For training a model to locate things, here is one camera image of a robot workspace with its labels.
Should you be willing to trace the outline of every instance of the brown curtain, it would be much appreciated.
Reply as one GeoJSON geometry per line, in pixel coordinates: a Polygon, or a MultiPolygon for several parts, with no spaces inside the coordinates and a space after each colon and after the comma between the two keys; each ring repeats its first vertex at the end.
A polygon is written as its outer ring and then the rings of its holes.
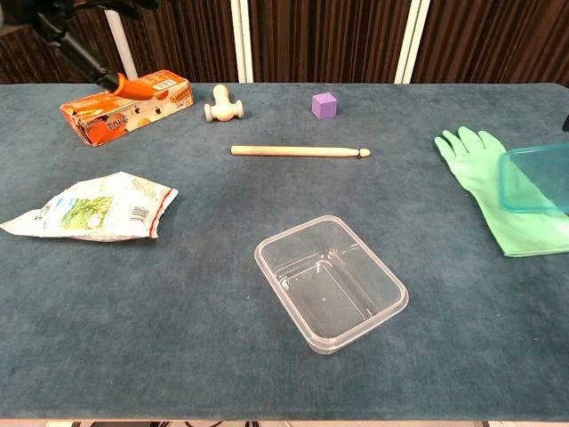
{"type": "Polygon", "coordinates": [[[255,82],[393,83],[411,0],[249,0],[255,82]]]}
{"type": "Polygon", "coordinates": [[[412,82],[569,86],[569,0],[432,0],[412,82]]]}
{"type": "MultiPolygon", "coordinates": [[[[123,71],[113,36],[102,10],[77,13],[71,29],[114,70],[123,71]]],[[[31,28],[0,37],[0,83],[79,83],[86,81],[53,47],[31,28]]]]}
{"type": "Polygon", "coordinates": [[[236,82],[229,0],[161,0],[141,21],[123,19],[139,75],[162,68],[191,82],[236,82]]]}

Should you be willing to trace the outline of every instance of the crumpled plastic bag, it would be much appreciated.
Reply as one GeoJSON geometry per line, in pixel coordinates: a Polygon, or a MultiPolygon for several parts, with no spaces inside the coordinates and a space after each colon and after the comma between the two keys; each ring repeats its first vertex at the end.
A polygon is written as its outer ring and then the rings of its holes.
{"type": "Polygon", "coordinates": [[[41,209],[0,224],[18,236],[113,242],[157,238],[158,221],[178,190],[119,172],[80,181],[41,209]]]}

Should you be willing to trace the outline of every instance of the green rubber glove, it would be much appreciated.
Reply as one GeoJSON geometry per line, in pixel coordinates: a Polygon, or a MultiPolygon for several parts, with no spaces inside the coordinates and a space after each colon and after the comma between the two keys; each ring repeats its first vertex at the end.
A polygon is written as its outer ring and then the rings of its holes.
{"type": "MultiPolygon", "coordinates": [[[[569,217],[562,211],[512,213],[498,200],[498,158],[505,152],[485,131],[461,127],[459,136],[443,131],[435,144],[461,186],[477,200],[498,245],[506,256],[556,254],[569,251],[569,217]]],[[[551,203],[528,180],[527,188],[551,203]]]]}

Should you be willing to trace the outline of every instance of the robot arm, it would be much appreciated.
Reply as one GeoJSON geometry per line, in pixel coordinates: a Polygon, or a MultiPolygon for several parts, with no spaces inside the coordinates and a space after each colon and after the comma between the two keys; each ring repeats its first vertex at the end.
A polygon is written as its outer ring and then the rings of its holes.
{"type": "MultiPolygon", "coordinates": [[[[157,8],[155,0],[135,0],[133,3],[149,9],[157,8]]],[[[69,29],[68,20],[74,11],[93,7],[139,18],[136,9],[124,0],[0,0],[0,35],[21,26],[30,26],[47,44],[58,49],[79,68],[89,82],[124,98],[151,99],[156,92],[152,87],[127,80],[121,73],[111,71],[69,29]]]]}

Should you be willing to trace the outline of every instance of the teal plastic container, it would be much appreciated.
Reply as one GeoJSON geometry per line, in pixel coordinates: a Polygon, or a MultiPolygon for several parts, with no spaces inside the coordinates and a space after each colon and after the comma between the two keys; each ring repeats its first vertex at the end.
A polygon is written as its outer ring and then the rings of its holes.
{"type": "Polygon", "coordinates": [[[569,212],[569,143],[502,154],[499,194],[500,205],[507,211],[569,212]]]}

